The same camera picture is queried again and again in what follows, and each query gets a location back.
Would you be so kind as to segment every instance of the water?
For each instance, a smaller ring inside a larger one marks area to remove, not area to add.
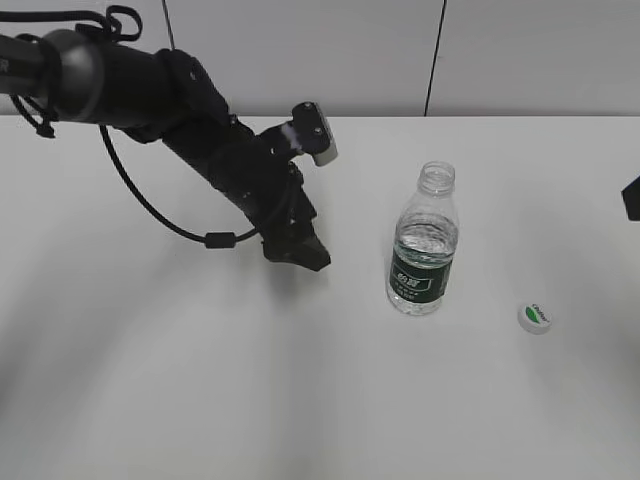
[[[414,214],[401,219],[393,249],[412,267],[436,269],[451,262],[457,244],[458,227],[450,219],[436,214]],[[426,315],[442,303],[442,297],[430,303],[405,300],[396,294],[389,281],[387,294],[398,310],[409,315]]]

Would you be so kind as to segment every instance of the bottle opening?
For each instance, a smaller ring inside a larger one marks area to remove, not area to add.
[[[456,171],[445,162],[429,162],[420,172],[418,187],[432,195],[446,195],[453,191]]]

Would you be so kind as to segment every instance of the green logo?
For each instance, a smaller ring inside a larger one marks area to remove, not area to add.
[[[538,320],[538,316],[536,315],[536,312],[533,311],[533,309],[531,307],[527,307],[527,309],[525,310],[527,317],[529,317],[529,320],[531,320],[534,323],[540,323],[540,320]]]

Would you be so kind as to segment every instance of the bottle neck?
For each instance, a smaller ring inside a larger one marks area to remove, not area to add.
[[[418,192],[433,198],[447,198],[453,193],[456,172],[448,163],[430,162],[422,167]]]

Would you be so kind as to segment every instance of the robotic arm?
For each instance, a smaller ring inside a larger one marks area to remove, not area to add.
[[[116,14],[130,16],[135,34],[123,34]],[[207,248],[231,248],[255,234],[265,257],[318,271],[330,256],[315,235],[317,213],[292,163],[310,154],[323,166],[337,157],[329,126],[311,102],[293,109],[293,119],[256,135],[229,112],[202,65],[180,50],[156,54],[120,45],[140,37],[142,21],[129,7],[95,12],[0,12],[0,22],[91,21],[43,38],[0,35],[0,93],[7,93],[39,135],[53,138],[51,122],[100,126],[107,150],[138,200],[165,226]],[[22,99],[42,116],[37,122]],[[155,210],[137,190],[113,148],[107,126],[133,140],[162,140],[215,189],[238,206],[254,228],[204,236],[182,230]]]

